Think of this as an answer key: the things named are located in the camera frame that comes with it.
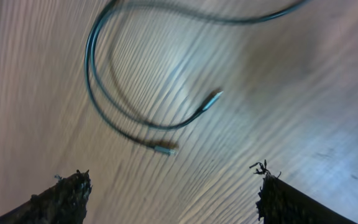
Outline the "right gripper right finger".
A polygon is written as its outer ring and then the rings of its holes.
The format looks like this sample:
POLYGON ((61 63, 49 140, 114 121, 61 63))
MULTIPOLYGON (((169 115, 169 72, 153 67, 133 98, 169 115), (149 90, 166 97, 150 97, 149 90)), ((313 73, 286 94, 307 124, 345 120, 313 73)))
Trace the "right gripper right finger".
POLYGON ((267 161, 250 166, 263 176, 256 201, 258 220, 264 224, 355 224, 274 176, 267 161))

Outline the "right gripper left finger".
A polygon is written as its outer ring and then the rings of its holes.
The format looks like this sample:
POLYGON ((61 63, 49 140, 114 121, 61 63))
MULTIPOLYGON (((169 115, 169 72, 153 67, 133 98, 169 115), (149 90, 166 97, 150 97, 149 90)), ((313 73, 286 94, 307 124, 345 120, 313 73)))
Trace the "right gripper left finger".
POLYGON ((77 170, 17 208, 0 216, 0 224, 83 224, 92 191, 89 172, 77 170))

